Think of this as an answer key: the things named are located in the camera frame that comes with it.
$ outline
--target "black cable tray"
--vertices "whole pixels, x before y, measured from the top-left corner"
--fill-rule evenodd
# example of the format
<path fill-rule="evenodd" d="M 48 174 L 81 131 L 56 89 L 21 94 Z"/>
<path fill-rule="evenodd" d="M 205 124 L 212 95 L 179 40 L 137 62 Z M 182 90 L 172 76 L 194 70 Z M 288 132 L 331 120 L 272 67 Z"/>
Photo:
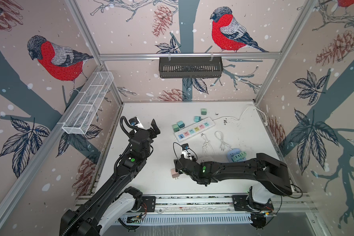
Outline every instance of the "black cable tray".
<path fill-rule="evenodd" d="M 161 78 L 219 78 L 223 72 L 222 57 L 161 57 Z"/>

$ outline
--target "white cable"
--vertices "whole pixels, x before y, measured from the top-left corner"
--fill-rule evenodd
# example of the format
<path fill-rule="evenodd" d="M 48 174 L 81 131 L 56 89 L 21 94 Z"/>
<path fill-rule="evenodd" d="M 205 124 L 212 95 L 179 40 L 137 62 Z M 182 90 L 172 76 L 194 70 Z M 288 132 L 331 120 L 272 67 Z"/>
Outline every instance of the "white cable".
<path fill-rule="evenodd" d="M 258 108 L 257 108 L 255 105 L 253 105 L 253 104 L 250 104 L 250 105 L 243 111 L 243 113 L 241 113 L 241 115 L 240 115 L 240 117 L 239 117 L 238 119 L 236 119 L 236 118 L 233 117 L 233 116 L 222 116 L 222 117 L 220 117 L 220 118 L 218 118 L 218 119 L 215 119 L 215 120 L 219 120 L 219 119 L 222 119 L 222 118 L 232 118 L 232 119 L 234 119 L 234 120 L 236 120 L 236 121 L 239 121 L 240 118 L 241 118 L 241 116 L 242 116 L 242 115 L 246 112 L 246 110 L 247 110 L 249 107 L 251 107 L 251 106 L 254 106 L 255 109 L 259 110 L 259 111 L 265 116 L 264 125 L 267 126 L 267 125 L 268 125 L 268 121 L 267 121 L 267 118 L 266 118 L 266 114 L 265 114 L 263 111 L 261 111 L 260 109 L 258 109 Z"/>
<path fill-rule="evenodd" d="M 212 150 L 212 155 L 214 156 L 215 155 L 215 151 L 214 149 L 212 148 L 211 144 L 210 144 L 210 140 L 207 139 L 206 135 L 205 134 L 201 134 L 201 137 L 202 139 L 205 140 L 203 146 L 202 146 L 202 151 L 203 151 L 203 156 L 209 156 L 207 154 L 207 147 L 210 147 L 211 150 Z"/>
<path fill-rule="evenodd" d="M 227 146 L 227 147 L 229 147 L 230 149 L 232 149 L 230 145 L 228 145 L 228 144 L 226 144 L 226 143 L 224 142 L 224 135 L 223 135 L 222 132 L 216 131 L 216 132 L 215 132 L 215 137 L 221 142 L 221 144 L 220 144 L 220 149 L 221 149 L 222 151 L 225 150 L 225 146 Z"/>

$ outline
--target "bird illustration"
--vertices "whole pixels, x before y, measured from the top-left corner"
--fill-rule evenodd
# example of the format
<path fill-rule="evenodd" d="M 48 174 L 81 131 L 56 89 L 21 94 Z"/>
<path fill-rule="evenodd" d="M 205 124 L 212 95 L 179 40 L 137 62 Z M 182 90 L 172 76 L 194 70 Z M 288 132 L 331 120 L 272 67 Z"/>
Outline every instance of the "bird illustration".
<path fill-rule="evenodd" d="M 232 15 L 229 7 L 222 6 L 215 9 L 210 19 L 212 19 L 212 39 L 224 50 L 234 50 L 237 52 L 240 48 L 255 48 L 261 52 L 267 52 L 260 48 L 246 31 L 246 28 L 240 25 Z"/>
<path fill-rule="evenodd" d="M 28 51 L 32 60 L 38 59 L 39 63 L 56 79 L 72 81 L 75 89 L 75 79 L 83 74 L 84 64 L 93 56 L 80 53 L 70 47 L 59 46 L 44 37 L 35 35 L 28 41 Z"/>

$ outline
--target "white table surface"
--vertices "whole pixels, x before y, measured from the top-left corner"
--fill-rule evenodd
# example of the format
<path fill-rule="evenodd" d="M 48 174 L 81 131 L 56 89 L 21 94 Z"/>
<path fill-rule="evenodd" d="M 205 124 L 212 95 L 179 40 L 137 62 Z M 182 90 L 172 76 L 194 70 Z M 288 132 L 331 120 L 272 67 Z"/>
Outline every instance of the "white table surface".
<path fill-rule="evenodd" d="M 155 119 L 161 134 L 154 139 L 152 146 L 154 152 L 147 159 L 146 165 L 128 186 L 133 186 L 145 195 L 156 194 L 221 194 L 221 193 L 246 193 L 249 187 L 256 182 L 245 179 L 229 179 L 211 183 L 207 187 L 194 182 L 189 176 L 181 174 L 178 179 L 171 176 L 171 169 L 174 168 L 173 160 L 176 159 L 172 144 L 175 142 L 172 125 L 182 120 L 185 127 L 194 123 L 194 116 L 202 118 L 210 117 L 215 120 L 222 116 L 233 116 L 237 119 L 247 106 L 252 104 L 248 101 L 228 102 L 180 102 L 180 103 L 126 103 L 121 116 L 130 119 L 137 116 L 145 129 L 151 127 L 152 119 Z M 200 109 L 206 108 L 207 115 L 200 115 Z M 231 148 L 239 148 L 247 152 L 246 159 L 255 158 L 256 153 L 265 153 L 273 158 L 279 159 L 278 155 L 266 133 L 264 124 L 256 109 L 250 107 L 241 117 L 240 121 L 231 118 L 224 118 L 215 121 L 216 125 L 204 132 L 211 141 L 215 151 L 214 160 L 217 162 L 228 162 L 226 148 L 221 151 L 220 142 L 214 136 L 215 131 L 222 131 L 224 141 Z M 204 140 L 200 135 L 186 141 L 193 149 L 198 158 L 203 156 L 202 145 Z M 113 141 L 104 163 L 97 189 L 99 189 L 113 174 L 113 166 L 119 155 L 122 154 L 128 144 L 128 138 L 117 126 Z M 181 148 L 175 145 L 178 156 Z"/>

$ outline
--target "white dot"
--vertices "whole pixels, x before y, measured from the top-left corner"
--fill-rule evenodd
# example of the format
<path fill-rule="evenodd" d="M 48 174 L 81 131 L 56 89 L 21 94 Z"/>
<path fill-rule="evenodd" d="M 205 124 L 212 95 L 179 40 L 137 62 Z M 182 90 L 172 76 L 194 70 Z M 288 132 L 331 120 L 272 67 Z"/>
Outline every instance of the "white dot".
<path fill-rule="evenodd" d="M 50 183 L 48 183 L 48 184 L 45 184 L 43 187 L 42 187 L 42 191 L 48 191 L 49 190 L 49 188 L 50 188 Z"/>

